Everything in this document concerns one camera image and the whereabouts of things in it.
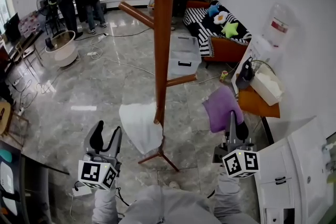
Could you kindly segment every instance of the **black and white striped cushion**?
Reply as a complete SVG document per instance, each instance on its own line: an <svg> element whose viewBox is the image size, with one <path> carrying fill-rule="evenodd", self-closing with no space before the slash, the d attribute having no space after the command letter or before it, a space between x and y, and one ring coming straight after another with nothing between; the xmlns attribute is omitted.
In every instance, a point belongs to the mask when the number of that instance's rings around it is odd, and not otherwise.
<svg viewBox="0 0 336 224"><path fill-rule="evenodd" d="M211 4L216 5L218 1L213 1ZM231 40L238 42L242 45L248 45L251 40L251 33L237 20L237 18L229 12L222 4L219 6L219 11L228 12L226 22L239 23L238 24L238 36L231 38ZM205 8L187 8L185 11L184 24L187 26L191 35L198 39L200 46L201 56L214 56L211 37L223 38L222 26L215 25L214 19L208 15L208 10Z"/></svg>
<svg viewBox="0 0 336 224"><path fill-rule="evenodd" d="M188 8L185 11L183 22L185 25L190 25L191 23L201 23L206 15L207 9L205 8Z"/></svg>

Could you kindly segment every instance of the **drawer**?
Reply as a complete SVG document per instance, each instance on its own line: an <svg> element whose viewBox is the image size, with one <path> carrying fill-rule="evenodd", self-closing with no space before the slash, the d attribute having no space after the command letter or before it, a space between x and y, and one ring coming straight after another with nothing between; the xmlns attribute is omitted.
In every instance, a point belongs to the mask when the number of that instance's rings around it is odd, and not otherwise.
<svg viewBox="0 0 336 224"><path fill-rule="evenodd" d="M266 209L266 218L265 218L265 223L266 224L284 224L283 222L283 209L271 209L267 208Z"/></svg>
<svg viewBox="0 0 336 224"><path fill-rule="evenodd" d="M256 173L258 184L291 178L295 164L288 143L277 143L260 152L260 172Z"/></svg>
<svg viewBox="0 0 336 224"><path fill-rule="evenodd" d="M293 208L293 186L292 179L285 179L279 182L270 182L259 185L259 201L262 201L264 208Z"/></svg>

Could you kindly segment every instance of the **white cloth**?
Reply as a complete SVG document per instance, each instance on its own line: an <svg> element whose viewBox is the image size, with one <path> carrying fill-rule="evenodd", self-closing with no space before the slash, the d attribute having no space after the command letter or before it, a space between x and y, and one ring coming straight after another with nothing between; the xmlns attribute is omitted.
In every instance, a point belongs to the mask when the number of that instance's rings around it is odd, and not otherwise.
<svg viewBox="0 0 336 224"><path fill-rule="evenodd" d="M154 124L156 104L121 105L119 116L128 137L142 153L158 148L162 142L162 126Z"/></svg>

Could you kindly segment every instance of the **sofa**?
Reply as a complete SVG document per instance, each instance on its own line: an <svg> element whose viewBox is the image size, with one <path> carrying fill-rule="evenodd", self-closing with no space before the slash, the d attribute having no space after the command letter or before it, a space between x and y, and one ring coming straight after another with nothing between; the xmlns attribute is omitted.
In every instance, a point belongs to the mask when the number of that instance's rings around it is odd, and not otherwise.
<svg viewBox="0 0 336 224"><path fill-rule="evenodd" d="M233 36L231 39L226 38L221 33L221 25L215 25L213 18L210 18L207 13L208 8L217 3L219 2L188 1L183 22L191 35L197 38L201 56L207 63L212 61L239 62L251 40L251 33L220 4L219 11L228 12L226 22L239 23L238 36Z"/></svg>

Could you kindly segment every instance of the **blue plush toy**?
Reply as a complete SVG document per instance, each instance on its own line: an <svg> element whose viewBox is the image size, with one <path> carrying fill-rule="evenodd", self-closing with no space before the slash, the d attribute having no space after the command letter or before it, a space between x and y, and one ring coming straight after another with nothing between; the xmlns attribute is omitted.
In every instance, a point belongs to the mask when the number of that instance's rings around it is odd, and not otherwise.
<svg viewBox="0 0 336 224"><path fill-rule="evenodd" d="M216 5L211 5L210 8L208 9L208 13L209 13L209 17L214 17L215 15L217 15L219 13L219 3L217 3Z"/></svg>

